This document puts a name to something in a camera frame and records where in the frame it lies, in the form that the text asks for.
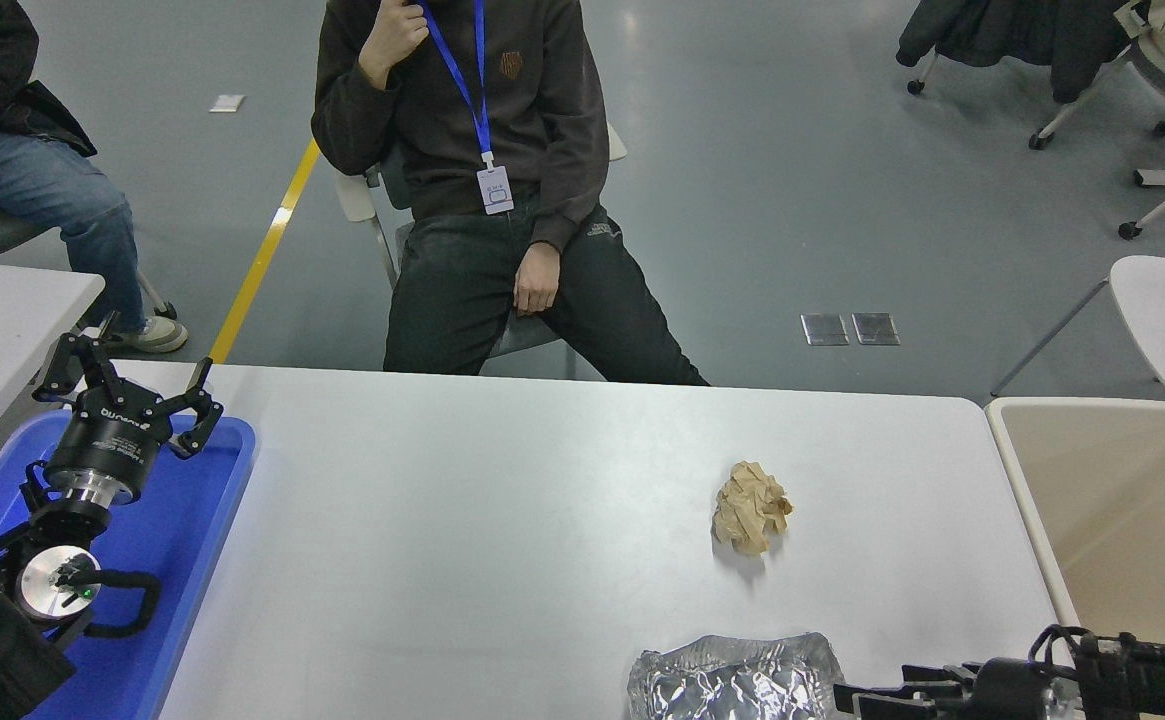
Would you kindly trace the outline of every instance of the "floor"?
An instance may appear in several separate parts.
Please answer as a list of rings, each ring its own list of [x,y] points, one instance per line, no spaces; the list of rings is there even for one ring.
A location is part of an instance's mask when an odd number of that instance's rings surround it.
[[[143,268],[206,355],[309,142],[322,5],[24,0],[38,78],[128,193]],[[1131,254],[1165,256],[1165,110],[1132,70],[1045,151],[1048,70],[945,61],[919,97],[894,61],[913,3],[586,0],[628,158],[603,202],[689,357],[714,384],[963,396],[990,387]],[[243,94],[234,115],[218,94]],[[400,223],[389,214],[389,224]],[[65,268],[41,238],[0,259]],[[317,164],[231,363],[381,368],[390,292]],[[802,313],[892,313],[898,347],[810,347]],[[563,343],[486,374],[570,372]],[[1103,292],[1007,393],[1165,398]]]

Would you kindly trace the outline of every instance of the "trash bin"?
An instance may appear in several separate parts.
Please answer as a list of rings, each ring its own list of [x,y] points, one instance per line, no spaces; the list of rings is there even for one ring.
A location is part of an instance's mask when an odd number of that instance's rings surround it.
[[[1064,624],[1165,642],[1165,402],[986,407]]]

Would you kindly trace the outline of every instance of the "shoe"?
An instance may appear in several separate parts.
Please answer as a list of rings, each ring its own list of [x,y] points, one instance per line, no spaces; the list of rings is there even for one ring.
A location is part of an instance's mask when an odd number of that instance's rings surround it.
[[[186,325],[178,323],[178,320],[161,318],[157,315],[147,318],[142,332],[116,333],[116,340],[121,347],[137,352],[151,352],[153,354],[178,350],[178,347],[186,345],[189,337]]]

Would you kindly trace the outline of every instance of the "hand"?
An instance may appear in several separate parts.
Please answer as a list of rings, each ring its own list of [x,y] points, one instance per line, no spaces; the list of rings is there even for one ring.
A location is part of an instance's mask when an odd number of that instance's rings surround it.
[[[560,290],[560,252],[546,242],[528,246],[515,270],[515,313],[536,315],[555,305]]]
[[[359,66],[377,90],[386,90],[386,78],[391,68],[408,58],[431,35],[421,5],[404,5],[404,0],[382,0],[373,31],[359,49]]]

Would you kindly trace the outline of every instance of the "office chair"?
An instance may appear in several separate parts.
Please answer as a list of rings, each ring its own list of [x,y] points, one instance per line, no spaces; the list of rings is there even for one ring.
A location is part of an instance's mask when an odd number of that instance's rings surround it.
[[[42,228],[37,224],[12,217],[0,210],[0,255],[35,237],[41,237],[44,232],[48,232],[48,228]],[[137,282],[142,287],[142,291],[147,292],[148,299],[151,299],[154,313],[170,320],[178,319],[178,309],[172,306],[171,302],[165,302],[160,296],[160,292],[156,292],[156,288],[151,285],[151,282],[148,281],[147,275],[143,275],[140,268],[137,269]]]
[[[626,158],[627,146],[617,136],[617,132],[609,126],[609,162]],[[394,151],[380,164],[373,165],[363,176],[345,176],[343,172],[336,174],[336,188],[338,188],[338,200],[341,204],[343,213],[350,223],[372,223],[373,235],[377,240],[377,250],[381,252],[382,268],[386,269],[386,277],[391,287],[398,282],[398,261],[396,257],[403,255],[404,241],[409,238],[414,224],[405,223],[393,233],[394,242],[386,241],[386,233],[382,230],[381,219],[377,218],[377,209],[373,205],[370,188],[382,188],[386,191],[387,200],[396,210],[409,210],[410,199],[408,185],[404,183],[404,163],[398,151]],[[506,319],[503,334],[494,343],[489,357],[510,354],[510,352],[537,347],[559,340],[558,334],[548,327],[546,323],[535,316],[520,318],[511,310]]]

